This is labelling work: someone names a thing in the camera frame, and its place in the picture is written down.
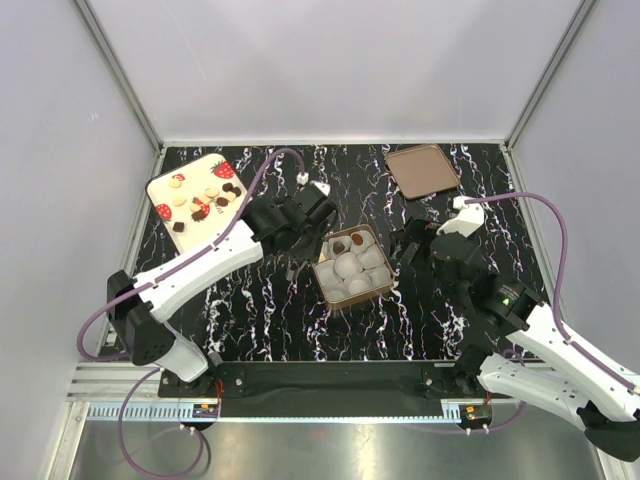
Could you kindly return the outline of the dark cone chocolate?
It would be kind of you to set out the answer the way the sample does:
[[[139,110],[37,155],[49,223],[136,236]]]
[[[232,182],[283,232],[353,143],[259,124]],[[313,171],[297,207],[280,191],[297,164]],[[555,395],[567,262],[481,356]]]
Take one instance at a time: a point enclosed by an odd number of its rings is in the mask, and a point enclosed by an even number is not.
[[[343,243],[341,242],[336,242],[333,244],[333,252],[336,255],[339,255],[340,253],[342,253],[345,250],[345,246]]]

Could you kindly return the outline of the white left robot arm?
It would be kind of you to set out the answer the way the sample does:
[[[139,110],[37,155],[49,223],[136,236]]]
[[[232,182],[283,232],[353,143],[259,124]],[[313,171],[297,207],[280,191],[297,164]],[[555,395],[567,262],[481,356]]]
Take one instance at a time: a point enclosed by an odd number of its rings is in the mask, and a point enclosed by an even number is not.
[[[280,200],[252,199],[229,230],[150,271],[108,280],[108,318],[136,366],[155,365],[176,375],[196,396],[215,386],[213,362],[169,323],[210,285],[266,256],[315,261],[337,219],[326,183],[312,181]]]

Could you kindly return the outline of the rose gold chocolate box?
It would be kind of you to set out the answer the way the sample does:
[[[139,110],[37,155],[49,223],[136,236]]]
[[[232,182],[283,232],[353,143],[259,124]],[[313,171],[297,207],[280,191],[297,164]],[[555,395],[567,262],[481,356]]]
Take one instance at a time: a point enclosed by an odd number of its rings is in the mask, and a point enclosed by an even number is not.
[[[353,234],[361,235],[364,243],[355,245],[351,238]],[[345,246],[339,255],[333,252],[336,242]],[[312,270],[331,313],[349,310],[386,295],[395,282],[395,273],[378,237],[366,224],[328,235],[323,241],[321,257]]]

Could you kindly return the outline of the metal tongs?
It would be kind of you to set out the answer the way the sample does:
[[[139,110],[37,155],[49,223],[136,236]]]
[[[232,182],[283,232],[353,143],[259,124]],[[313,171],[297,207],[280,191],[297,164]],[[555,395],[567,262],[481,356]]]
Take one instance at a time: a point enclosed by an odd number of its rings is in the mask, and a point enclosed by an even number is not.
[[[318,243],[293,250],[291,262],[285,275],[286,280],[295,280],[305,267],[316,264],[321,257],[322,248],[323,244]]]

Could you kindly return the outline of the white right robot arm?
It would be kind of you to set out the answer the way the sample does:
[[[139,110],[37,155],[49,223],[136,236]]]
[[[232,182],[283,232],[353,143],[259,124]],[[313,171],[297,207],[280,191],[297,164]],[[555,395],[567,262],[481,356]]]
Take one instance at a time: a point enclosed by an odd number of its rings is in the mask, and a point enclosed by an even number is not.
[[[479,328],[445,373],[446,392],[510,396],[581,430],[598,449],[639,458],[639,377],[554,320],[551,306],[525,284],[492,272],[479,246],[438,224],[410,219],[391,233],[390,253],[417,250],[410,265],[428,272]]]

